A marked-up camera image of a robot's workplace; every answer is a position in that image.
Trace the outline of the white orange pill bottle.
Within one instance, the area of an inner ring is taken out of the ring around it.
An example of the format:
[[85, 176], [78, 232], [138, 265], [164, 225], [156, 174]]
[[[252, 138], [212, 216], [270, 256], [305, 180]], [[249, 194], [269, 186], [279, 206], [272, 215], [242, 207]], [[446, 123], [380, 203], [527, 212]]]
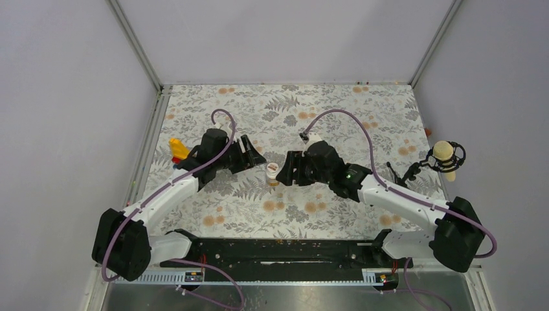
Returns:
[[270, 162], [265, 166], [265, 180], [266, 184], [270, 187], [276, 187], [279, 185], [279, 181], [276, 179], [280, 167], [277, 163]]

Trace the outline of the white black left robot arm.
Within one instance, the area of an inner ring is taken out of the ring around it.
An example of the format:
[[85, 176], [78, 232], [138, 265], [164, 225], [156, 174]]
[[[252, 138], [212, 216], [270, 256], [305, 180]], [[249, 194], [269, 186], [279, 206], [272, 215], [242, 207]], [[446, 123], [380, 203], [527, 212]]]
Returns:
[[185, 266], [197, 264], [199, 246], [182, 230], [152, 235], [160, 221], [184, 200], [197, 194], [218, 171], [232, 174], [266, 162], [246, 135], [235, 137], [227, 131], [210, 128], [201, 142], [183, 154], [174, 154], [175, 168], [170, 177], [148, 197], [121, 211], [106, 210], [100, 217], [91, 258], [102, 267], [107, 281], [115, 277], [134, 281], [149, 266], [178, 259]]

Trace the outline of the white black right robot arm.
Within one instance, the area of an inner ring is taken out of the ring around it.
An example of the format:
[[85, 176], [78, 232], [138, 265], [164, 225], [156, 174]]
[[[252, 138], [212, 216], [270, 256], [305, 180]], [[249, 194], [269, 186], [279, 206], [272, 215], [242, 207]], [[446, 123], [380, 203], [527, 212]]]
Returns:
[[322, 183], [338, 197], [380, 207], [415, 223], [411, 232], [383, 231], [371, 250], [375, 264], [387, 267], [396, 259], [436, 259], [450, 270], [465, 273], [485, 237], [472, 205], [456, 197], [435, 200], [374, 174], [373, 169], [345, 162], [336, 149], [315, 133], [301, 133], [305, 147], [289, 151], [274, 180], [285, 186]]

